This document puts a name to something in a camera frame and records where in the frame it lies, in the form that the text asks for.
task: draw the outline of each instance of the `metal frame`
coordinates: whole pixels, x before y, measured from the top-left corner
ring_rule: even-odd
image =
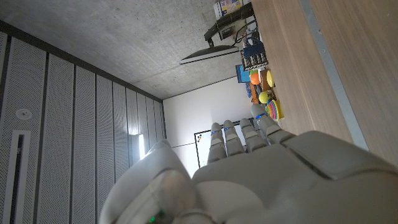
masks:
[[[30,149],[30,134],[31,131],[12,130],[10,159],[8,163],[8,174],[7,174],[7,184],[6,184],[6,195],[4,198],[4,210],[2,215],[3,223],[10,223],[11,219],[11,203],[12,203],[12,193],[14,190],[14,181],[15,181],[14,175],[15,175],[15,166],[18,154],[18,140],[19,136],[23,135],[24,143],[22,145],[21,169],[19,175],[19,185],[17,190],[18,203],[15,213],[16,217],[15,223],[22,223],[22,218],[24,214],[26,175],[27,175],[27,166],[28,166],[29,149]]]

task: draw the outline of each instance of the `colorful toy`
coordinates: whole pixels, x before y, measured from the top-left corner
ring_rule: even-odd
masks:
[[[284,114],[280,109],[280,102],[279,100],[272,100],[266,106],[267,114],[274,120],[279,120],[284,118]]]
[[[271,88],[275,86],[274,77],[272,77],[270,70],[267,71],[267,83]]]
[[[250,76],[250,82],[251,82],[253,85],[258,85],[258,84],[260,84],[259,74],[258,74],[258,73],[253,73],[253,74]]]
[[[267,103],[271,99],[272,94],[270,91],[263,91],[259,95],[259,100],[261,103]]]

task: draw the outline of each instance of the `acoustic wall panel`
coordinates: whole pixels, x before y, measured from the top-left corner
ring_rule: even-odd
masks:
[[[166,139],[166,127],[165,127],[165,123],[164,123],[164,112],[163,112],[163,104],[160,104],[160,115],[162,116],[162,134],[163,134],[163,138]]]
[[[24,193],[23,223],[32,223],[39,150],[40,121],[44,87],[45,52],[21,40],[12,39],[7,77],[0,119],[0,220],[4,208],[4,194],[11,146],[12,130],[31,131],[29,160]],[[31,119],[16,117],[16,110],[25,108]]]
[[[156,124],[154,101],[147,97],[147,117],[148,117],[148,133],[149,133],[149,148],[152,148],[156,143]]]
[[[38,223],[68,223],[74,66],[49,57],[40,168]]]
[[[162,126],[162,115],[160,110],[160,103],[158,101],[154,101],[154,109],[155,109],[155,123],[156,123],[156,139],[160,141],[163,139],[163,126]]]
[[[7,34],[0,32],[0,80],[2,75],[4,53],[6,52],[6,45],[7,45]]]
[[[129,134],[138,134],[138,110],[137,110],[137,93],[130,89],[126,89],[127,101],[127,121],[129,126]]]
[[[146,97],[137,93],[137,106],[138,106],[138,125],[139,134],[144,136],[145,153],[149,151],[149,137],[148,137],[148,122],[147,122],[147,105]]]
[[[126,101],[127,101],[127,123],[129,128],[129,134],[135,135],[139,132],[138,127],[138,111],[137,111],[137,93],[130,89],[126,89]],[[132,166],[139,161],[139,149],[133,148],[129,142],[129,165]]]
[[[95,223],[95,74],[76,67],[72,223]]]
[[[114,185],[112,81],[96,76],[97,218]]]
[[[114,158],[116,180],[129,168],[127,144],[126,88],[113,83]]]

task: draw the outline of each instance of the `box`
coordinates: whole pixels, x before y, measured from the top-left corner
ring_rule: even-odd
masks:
[[[219,20],[221,17],[240,9],[242,6],[242,0],[221,0],[213,6],[216,19]]]

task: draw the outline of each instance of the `robotic hand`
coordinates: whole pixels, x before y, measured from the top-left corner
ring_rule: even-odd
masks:
[[[396,223],[398,170],[329,135],[295,136],[259,105],[252,115],[266,140],[242,119],[243,147],[231,121],[211,127],[208,165],[191,179],[158,142],[108,195],[100,224]]]

